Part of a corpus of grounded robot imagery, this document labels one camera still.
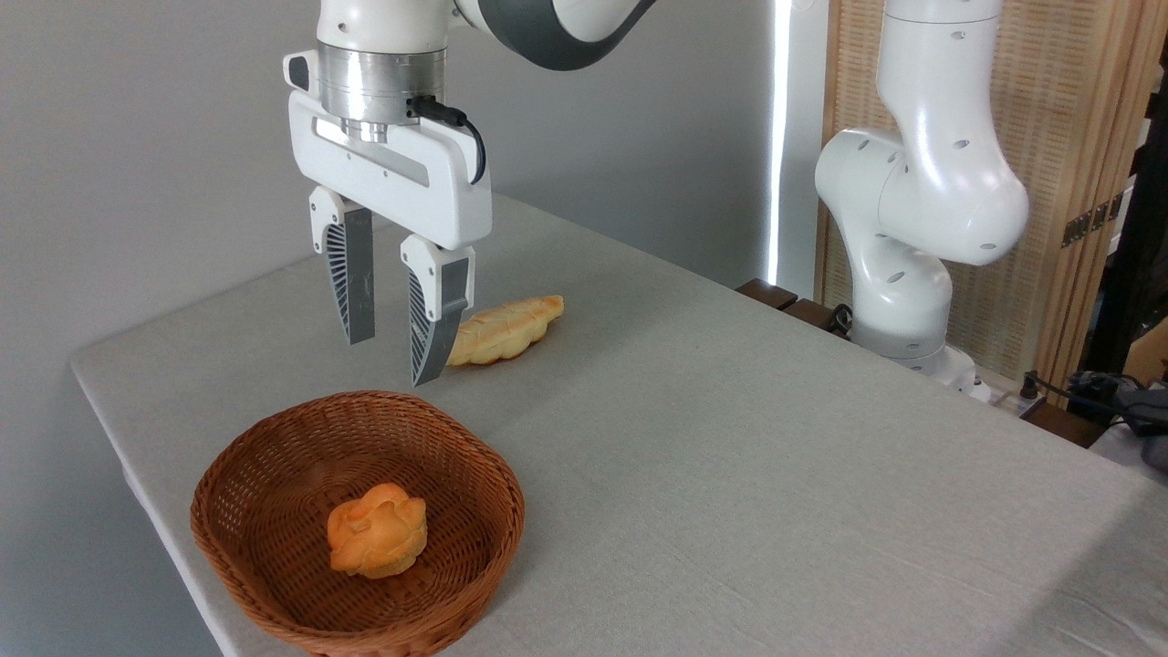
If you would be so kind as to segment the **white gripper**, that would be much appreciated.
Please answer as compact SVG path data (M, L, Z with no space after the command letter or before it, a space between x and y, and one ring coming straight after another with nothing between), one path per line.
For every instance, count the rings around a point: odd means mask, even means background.
M384 141L363 141L301 90L288 94L288 137L301 173L320 184L310 193L310 233L326 257L348 344L375 336L371 210L418 234L399 248L409 274L412 383L434 380L475 303L471 245L493 224L491 178L473 182L475 138L422 118L389 125Z

